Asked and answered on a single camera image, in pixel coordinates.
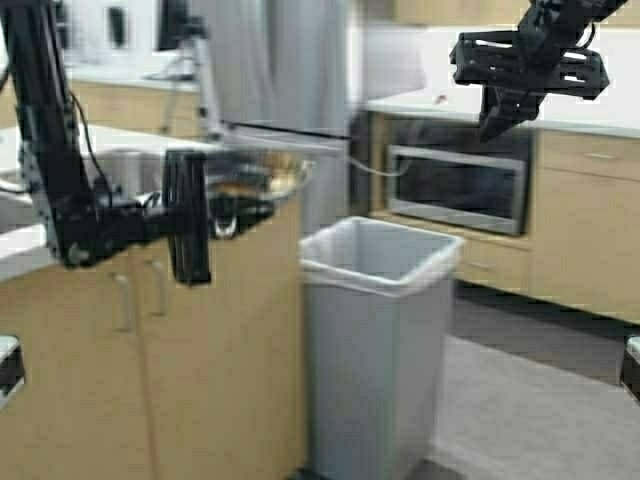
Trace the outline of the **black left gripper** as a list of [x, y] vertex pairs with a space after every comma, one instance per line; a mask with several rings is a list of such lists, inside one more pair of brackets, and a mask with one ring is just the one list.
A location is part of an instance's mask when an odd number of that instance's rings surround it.
[[165, 154], [160, 205], [151, 213], [152, 232], [168, 242], [176, 282], [212, 282], [205, 160], [209, 152], [172, 149]]

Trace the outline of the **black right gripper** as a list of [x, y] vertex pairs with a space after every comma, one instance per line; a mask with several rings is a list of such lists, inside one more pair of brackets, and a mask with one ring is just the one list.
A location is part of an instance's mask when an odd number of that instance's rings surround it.
[[449, 61], [456, 84], [482, 87], [482, 141], [536, 120], [551, 94], [593, 101], [610, 84], [597, 52], [565, 42], [538, 48], [518, 31], [462, 33]]

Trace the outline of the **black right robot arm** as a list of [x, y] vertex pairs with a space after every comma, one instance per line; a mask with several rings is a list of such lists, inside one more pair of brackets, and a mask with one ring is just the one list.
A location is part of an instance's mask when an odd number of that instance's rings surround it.
[[601, 55], [579, 41], [623, 5], [532, 1], [514, 29], [460, 33], [449, 59], [456, 84], [482, 87], [479, 140], [536, 120], [549, 94], [597, 99], [608, 73]]

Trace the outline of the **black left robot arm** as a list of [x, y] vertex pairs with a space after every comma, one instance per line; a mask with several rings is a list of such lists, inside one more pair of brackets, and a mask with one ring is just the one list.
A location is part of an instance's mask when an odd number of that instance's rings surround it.
[[1, 31], [26, 192], [64, 267], [91, 268], [165, 241], [175, 280], [207, 285], [211, 241], [235, 239], [274, 216], [274, 202], [247, 192], [261, 183], [235, 164], [238, 150], [167, 148], [156, 205], [115, 188], [93, 147], [80, 146], [89, 125], [63, 65], [53, 2], [2, 2]]

